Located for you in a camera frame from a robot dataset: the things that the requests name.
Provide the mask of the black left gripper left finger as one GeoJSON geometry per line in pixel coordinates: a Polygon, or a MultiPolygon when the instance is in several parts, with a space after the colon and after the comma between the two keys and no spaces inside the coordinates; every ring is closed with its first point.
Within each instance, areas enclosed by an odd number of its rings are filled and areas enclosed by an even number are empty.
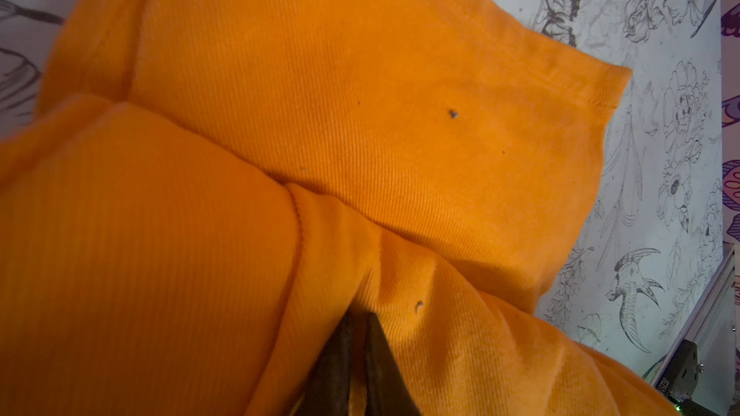
{"type": "Polygon", "coordinates": [[[312,367],[293,415],[349,414],[353,333],[352,316],[345,314],[312,367]]]}

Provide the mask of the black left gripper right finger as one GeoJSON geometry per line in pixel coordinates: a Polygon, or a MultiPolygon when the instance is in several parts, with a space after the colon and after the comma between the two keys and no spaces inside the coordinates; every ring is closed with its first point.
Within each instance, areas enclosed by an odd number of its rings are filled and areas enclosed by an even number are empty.
{"type": "Polygon", "coordinates": [[[378,316],[369,313],[365,319],[365,414],[420,416],[421,412],[410,396],[378,316]]]}

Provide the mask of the orange long pants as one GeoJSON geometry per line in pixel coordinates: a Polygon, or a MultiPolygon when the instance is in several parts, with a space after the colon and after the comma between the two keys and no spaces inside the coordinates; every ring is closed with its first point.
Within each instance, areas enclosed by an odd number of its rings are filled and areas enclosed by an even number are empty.
{"type": "Polygon", "coordinates": [[[493,0],[79,0],[1,57],[5,415],[671,415],[536,318],[630,80],[493,0]]]}

